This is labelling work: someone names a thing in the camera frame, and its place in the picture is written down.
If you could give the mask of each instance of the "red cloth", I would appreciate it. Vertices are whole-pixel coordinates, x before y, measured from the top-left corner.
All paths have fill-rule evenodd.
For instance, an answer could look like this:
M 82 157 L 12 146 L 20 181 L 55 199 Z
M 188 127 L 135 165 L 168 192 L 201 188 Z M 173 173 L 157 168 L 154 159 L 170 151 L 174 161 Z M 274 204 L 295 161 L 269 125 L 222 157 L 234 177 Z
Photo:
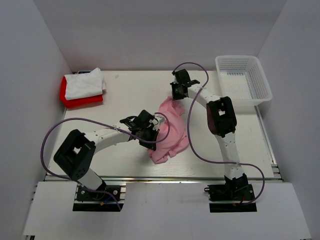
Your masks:
M 60 100 L 67 109 L 79 107 L 85 104 L 102 102 L 104 100 L 102 97 L 102 94 L 97 96 L 66 100 L 66 88 L 67 88 L 67 80 L 65 77 L 63 77 L 61 82 L 61 89 L 60 89 Z

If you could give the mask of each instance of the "folded towel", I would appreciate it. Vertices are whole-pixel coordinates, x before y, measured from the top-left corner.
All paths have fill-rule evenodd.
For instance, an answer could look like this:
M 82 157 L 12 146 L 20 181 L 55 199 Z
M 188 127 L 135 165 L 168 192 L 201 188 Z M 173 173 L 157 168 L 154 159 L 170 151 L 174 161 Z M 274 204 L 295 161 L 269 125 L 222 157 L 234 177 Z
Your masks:
M 158 112 L 167 116 L 170 122 L 170 133 L 168 137 L 156 144 L 156 150 L 148 149 L 149 157 L 155 164 L 161 164 L 168 161 L 168 155 L 172 158 L 177 153 L 186 149 L 189 145 L 186 128 L 181 115 L 186 112 L 185 107 L 179 102 L 173 100 L 171 96 L 161 103 Z M 163 139 L 168 132 L 167 121 L 160 125 L 157 140 Z
M 61 89 L 60 89 L 59 98 L 67 109 L 76 108 L 76 107 L 86 105 L 86 104 L 102 102 L 104 100 L 102 97 L 102 94 L 97 95 L 97 96 L 89 96 L 89 97 L 84 97 L 84 98 L 79 98 L 79 99 L 66 100 L 66 96 L 65 96 L 66 95 L 66 87 L 67 87 L 67 80 L 65 77 L 63 77 L 63 79 L 61 81 Z
M 106 89 L 100 68 L 89 73 L 64 75 L 66 80 L 65 99 L 83 99 L 101 95 Z

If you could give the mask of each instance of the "pink cloth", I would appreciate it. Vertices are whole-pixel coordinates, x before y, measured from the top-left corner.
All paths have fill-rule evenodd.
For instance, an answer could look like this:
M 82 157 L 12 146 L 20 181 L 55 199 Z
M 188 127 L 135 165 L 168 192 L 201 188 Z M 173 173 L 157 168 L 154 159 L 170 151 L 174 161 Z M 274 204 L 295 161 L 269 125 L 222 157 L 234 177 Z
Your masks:
M 160 113 L 166 115 L 170 122 L 170 133 L 168 137 L 156 144 L 156 150 L 148 149 L 149 157 L 155 164 L 162 164 L 168 161 L 168 155 L 172 158 L 177 153 L 182 152 L 189 145 L 186 128 L 181 115 L 186 112 L 185 107 L 178 101 L 174 101 L 171 96 L 161 103 Z M 163 139 L 168 132 L 168 123 L 161 124 L 157 140 Z

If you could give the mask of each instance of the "white table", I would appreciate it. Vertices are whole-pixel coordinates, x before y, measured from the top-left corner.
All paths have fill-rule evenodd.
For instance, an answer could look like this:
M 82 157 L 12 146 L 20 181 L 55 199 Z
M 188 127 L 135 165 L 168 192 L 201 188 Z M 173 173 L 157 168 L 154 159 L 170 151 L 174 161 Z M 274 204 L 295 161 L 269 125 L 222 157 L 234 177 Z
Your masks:
M 106 94 L 103 103 L 68 109 L 65 119 L 79 117 L 104 122 L 110 125 L 120 119 L 137 115 L 145 109 L 150 113 L 158 111 L 159 105 L 171 95 L 170 82 L 173 81 L 171 71 L 103 71 L 106 83 Z M 206 80 L 203 71 L 189 71 L 192 79 L 201 83 Z M 210 81 L 207 89 L 216 95 L 221 95 L 216 71 L 209 72 Z M 191 99 L 181 100 L 187 111 Z M 254 108 L 252 113 L 237 114 L 236 144 L 241 162 L 259 166 L 266 178 L 273 178 L 271 156 L 266 146 L 259 120 Z M 64 175 L 64 172 L 53 161 L 53 155 L 69 132 L 79 129 L 90 132 L 101 126 L 84 121 L 69 121 L 62 124 L 58 134 L 49 169 L 54 173 Z M 210 160 L 222 161 L 220 148 L 216 138 L 207 126 L 206 110 L 196 103 L 192 110 L 190 121 L 191 139 L 197 152 Z M 130 141 L 108 147 L 98 152 L 91 163 L 91 168 L 100 176 L 108 177 L 179 177 L 179 178 L 223 178 L 224 166 L 210 164 L 199 160 L 188 147 L 166 163 L 155 165 L 149 159 L 146 148 L 138 141 Z M 261 178 L 253 167 L 244 167 L 248 178 Z

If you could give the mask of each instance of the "white work surface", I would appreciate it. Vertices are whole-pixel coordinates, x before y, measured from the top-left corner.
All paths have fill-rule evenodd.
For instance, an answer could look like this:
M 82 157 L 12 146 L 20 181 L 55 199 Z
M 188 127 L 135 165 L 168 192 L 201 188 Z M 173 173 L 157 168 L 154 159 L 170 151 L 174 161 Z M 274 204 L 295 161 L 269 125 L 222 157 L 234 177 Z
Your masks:
M 257 212 L 233 213 L 210 213 L 205 183 L 128 183 L 121 212 L 75 212 L 76 186 L 39 182 L 23 234 L 36 240 L 311 238 L 291 183 L 266 183 Z
M 88 118 L 109 125 L 116 124 L 128 116 L 138 115 L 145 109 L 149 113 L 158 111 L 159 105 L 171 96 L 170 83 L 173 81 L 171 71 L 103 71 L 106 93 L 103 103 L 68 109 L 67 118 Z M 203 71 L 189 71 L 191 79 L 202 84 L 206 80 Z M 209 71 L 207 89 L 221 95 L 216 71 Z M 181 100 L 188 113 L 191 99 Z M 273 178 L 271 156 L 267 150 L 260 128 L 258 117 L 251 109 L 250 114 L 237 114 L 236 145 L 242 163 L 251 163 L 260 167 L 266 178 Z M 183 115 L 187 122 L 187 113 Z M 69 121 L 62 124 L 57 137 L 49 169 L 54 173 L 65 173 L 54 162 L 53 155 L 58 150 L 70 131 L 79 129 L 91 132 L 101 126 L 84 122 Z M 190 120 L 191 139 L 197 152 L 204 158 L 222 161 L 219 144 L 208 129 L 207 112 L 199 103 L 192 110 Z M 130 141 L 108 147 L 97 154 L 90 166 L 98 175 L 108 177 L 180 177 L 180 178 L 223 178 L 224 166 L 210 164 L 199 160 L 188 147 L 166 163 L 155 165 L 149 159 L 146 148 L 138 141 Z M 248 178 L 261 178 L 261 174 L 253 167 L 244 166 Z

